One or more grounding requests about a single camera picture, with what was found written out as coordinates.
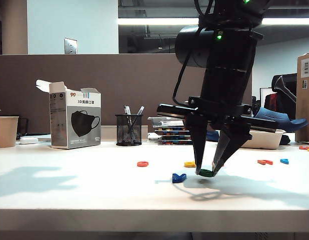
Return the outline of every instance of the pen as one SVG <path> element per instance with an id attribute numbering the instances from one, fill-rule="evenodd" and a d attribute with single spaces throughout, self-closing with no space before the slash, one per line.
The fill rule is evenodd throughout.
<path id="1" fill-rule="evenodd" d="M 137 115 L 141 115 L 143 113 L 144 109 L 145 109 L 145 107 L 141 106 L 139 111 L 138 111 L 138 113 L 137 113 Z"/>
<path id="2" fill-rule="evenodd" d="M 126 113 L 127 113 L 128 115 L 131 115 L 130 107 L 129 107 L 129 106 L 125 106 L 125 107 L 126 107 Z"/>

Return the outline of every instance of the blue shoe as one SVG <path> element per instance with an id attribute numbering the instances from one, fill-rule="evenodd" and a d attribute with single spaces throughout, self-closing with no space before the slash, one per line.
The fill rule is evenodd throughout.
<path id="1" fill-rule="evenodd" d="M 218 131 L 207 131 L 206 132 L 206 141 L 211 141 L 211 142 L 218 142 L 219 140 L 219 133 Z"/>
<path id="2" fill-rule="evenodd" d="M 254 117 L 257 119 L 273 120 L 279 123 L 278 129 L 285 130 L 287 133 L 293 133 L 308 125 L 308 121 L 305 118 L 290 120 L 286 113 L 271 111 L 264 107 L 260 107 L 260 110 Z"/>

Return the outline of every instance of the ceiling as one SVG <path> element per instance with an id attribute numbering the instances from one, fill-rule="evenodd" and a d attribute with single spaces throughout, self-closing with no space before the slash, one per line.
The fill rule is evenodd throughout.
<path id="1" fill-rule="evenodd" d="M 204 12 L 209 0 L 199 0 Z M 119 18 L 197 18 L 193 0 L 118 0 Z M 309 18 L 309 0 L 273 0 L 265 18 Z M 174 53 L 184 26 L 119 26 L 120 53 Z M 259 45 L 309 37 L 309 26 L 259 26 Z"/>

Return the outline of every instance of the white table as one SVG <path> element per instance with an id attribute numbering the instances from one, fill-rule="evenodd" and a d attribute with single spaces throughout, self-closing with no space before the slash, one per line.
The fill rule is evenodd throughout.
<path id="1" fill-rule="evenodd" d="M 183 167 L 193 159 L 191 145 L 149 142 L 0 148 L 0 231 L 309 232 L 308 151 L 239 149 L 213 178 Z"/>

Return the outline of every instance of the ceiling light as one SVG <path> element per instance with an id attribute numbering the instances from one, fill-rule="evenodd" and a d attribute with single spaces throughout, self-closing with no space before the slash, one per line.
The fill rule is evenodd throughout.
<path id="1" fill-rule="evenodd" d="M 118 18 L 119 25 L 198 25 L 198 18 Z M 309 25 L 309 17 L 306 18 L 264 18 L 263 25 Z"/>
<path id="2" fill-rule="evenodd" d="M 196 17 L 188 18 L 118 18 L 119 25 L 198 25 Z"/>
<path id="3" fill-rule="evenodd" d="M 263 25 L 309 25 L 309 17 L 304 18 L 264 18 Z"/>

